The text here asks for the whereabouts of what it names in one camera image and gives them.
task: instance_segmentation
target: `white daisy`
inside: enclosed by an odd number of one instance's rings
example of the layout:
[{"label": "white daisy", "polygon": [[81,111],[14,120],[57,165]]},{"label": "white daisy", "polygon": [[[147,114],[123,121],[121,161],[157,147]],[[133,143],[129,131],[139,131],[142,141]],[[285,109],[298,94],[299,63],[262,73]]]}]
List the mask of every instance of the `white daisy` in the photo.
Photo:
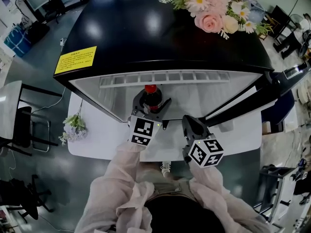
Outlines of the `white daisy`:
[{"label": "white daisy", "polygon": [[185,2],[189,12],[200,12],[208,8],[207,0],[188,0]]},{"label": "white daisy", "polygon": [[232,2],[231,8],[234,13],[238,14],[244,20],[247,20],[250,10],[249,8],[242,9],[243,4],[243,2]]},{"label": "white daisy", "polygon": [[254,22],[247,21],[244,24],[244,28],[247,33],[253,33],[256,29],[256,24]]}]

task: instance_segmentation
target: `dark soda bottle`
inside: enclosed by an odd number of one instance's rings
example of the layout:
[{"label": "dark soda bottle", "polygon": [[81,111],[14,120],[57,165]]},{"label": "dark soda bottle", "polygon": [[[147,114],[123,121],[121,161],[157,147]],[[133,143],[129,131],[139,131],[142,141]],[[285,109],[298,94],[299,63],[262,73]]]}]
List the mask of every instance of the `dark soda bottle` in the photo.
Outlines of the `dark soda bottle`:
[{"label": "dark soda bottle", "polygon": [[155,84],[145,85],[142,97],[144,107],[151,112],[156,112],[162,106],[162,92]]}]

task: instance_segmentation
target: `human arm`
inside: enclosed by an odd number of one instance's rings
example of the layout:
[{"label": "human arm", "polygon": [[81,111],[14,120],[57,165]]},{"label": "human arm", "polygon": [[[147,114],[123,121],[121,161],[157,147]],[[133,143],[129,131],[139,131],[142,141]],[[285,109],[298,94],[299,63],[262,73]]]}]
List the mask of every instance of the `human arm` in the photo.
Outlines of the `human arm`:
[{"label": "human arm", "polygon": [[254,209],[243,200],[231,195],[230,192],[224,188],[223,176],[217,168],[200,168],[194,161],[191,161],[190,171],[197,183],[221,195],[221,200],[225,202],[224,214],[228,213],[230,218],[240,225],[237,229],[242,226],[245,230],[249,230],[253,233],[270,232],[268,224],[261,215],[256,213]]},{"label": "human arm", "polygon": [[90,188],[84,213],[76,233],[107,231],[117,222],[116,209],[128,202],[135,184],[139,153],[145,147],[124,143],[117,147],[104,176],[95,179]]}]

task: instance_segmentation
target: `flower bouquet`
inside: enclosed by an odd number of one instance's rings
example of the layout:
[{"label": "flower bouquet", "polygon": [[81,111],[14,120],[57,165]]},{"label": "flower bouquet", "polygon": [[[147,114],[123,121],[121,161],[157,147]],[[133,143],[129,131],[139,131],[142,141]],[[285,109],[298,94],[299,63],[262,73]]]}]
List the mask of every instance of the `flower bouquet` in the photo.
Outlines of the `flower bouquet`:
[{"label": "flower bouquet", "polygon": [[207,33],[220,33],[225,39],[236,31],[253,33],[255,30],[267,34],[269,24],[255,24],[248,20],[250,10],[247,3],[231,0],[159,0],[172,3],[175,10],[187,9],[194,17],[194,24]]},{"label": "flower bouquet", "polygon": [[66,141],[74,142],[84,139],[87,136],[86,125],[81,119],[82,102],[79,111],[75,115],[69,116],[65,121],[63,121],[65,124],[65,132],[63,132],[63,135],[59,137],[59,139],[62,141],[62,145],[65,145]]}]

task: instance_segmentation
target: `blue bin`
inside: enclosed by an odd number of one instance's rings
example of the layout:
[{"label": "blue bin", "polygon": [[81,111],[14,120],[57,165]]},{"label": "blue bin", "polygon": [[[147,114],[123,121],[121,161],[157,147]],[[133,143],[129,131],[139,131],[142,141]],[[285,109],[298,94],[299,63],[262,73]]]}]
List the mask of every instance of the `blue bin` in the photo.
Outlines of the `blue bin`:
[{"label": "blue bin", "polygon": [[26,31],[19,25],[16,25],[11,30],[4,43],[19,57],[23,57],[32,46],[31,42],[27,38]]}]

